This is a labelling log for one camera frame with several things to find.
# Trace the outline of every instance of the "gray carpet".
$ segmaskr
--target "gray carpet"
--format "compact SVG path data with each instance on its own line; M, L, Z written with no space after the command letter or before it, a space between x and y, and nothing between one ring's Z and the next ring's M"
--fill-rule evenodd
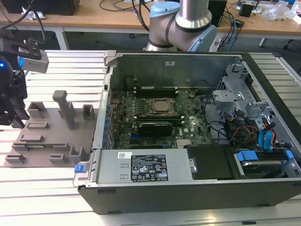
M41 32L25 31L28 37L34 35L40 37ZM91 32L67 32L67 40L70 49L80 50L142 50L148 43L147 34L122 33L91 33ZM288 40L269 39L263 48L259 47L261 39L238 38L231 52L271 52L280 54L295 71L299 71L301 64L301 41L300 44L290 44L287 50L283 46ZM46 43L40 46L43 49L60 49L53 32L46 32Z

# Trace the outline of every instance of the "label sticker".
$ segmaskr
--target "label sticker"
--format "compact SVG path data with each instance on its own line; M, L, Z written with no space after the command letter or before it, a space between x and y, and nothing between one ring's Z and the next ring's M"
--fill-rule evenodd
M132 155L131 180L133 182L167 181L167 163L164 154Z
M132 156L131 152L118 152L119 159L130 159Z
M174 66L175 61L165 61L165 66Z

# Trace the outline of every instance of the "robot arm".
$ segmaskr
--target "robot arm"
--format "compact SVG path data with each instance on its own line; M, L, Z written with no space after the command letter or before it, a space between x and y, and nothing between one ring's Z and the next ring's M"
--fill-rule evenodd
M209 0L166 1L150 9L147 51L208 51L217 28L211 25Z
M27 98L24 70L44 73L48 58L38 44L26 44L0 38L0 125L24 128L29 119L25 111Z

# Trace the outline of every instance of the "cpu socket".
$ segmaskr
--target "cpu socket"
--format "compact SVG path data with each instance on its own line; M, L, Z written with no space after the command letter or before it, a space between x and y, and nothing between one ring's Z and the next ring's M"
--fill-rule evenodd
M170 98L149 100L149 114L174 114L174 102Z

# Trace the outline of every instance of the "blue light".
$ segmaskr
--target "blue light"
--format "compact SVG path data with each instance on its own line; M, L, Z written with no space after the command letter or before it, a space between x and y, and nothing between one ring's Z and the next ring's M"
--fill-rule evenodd
M22 68L24 64L24 58L20 57L20 61L19 61L19 68Z

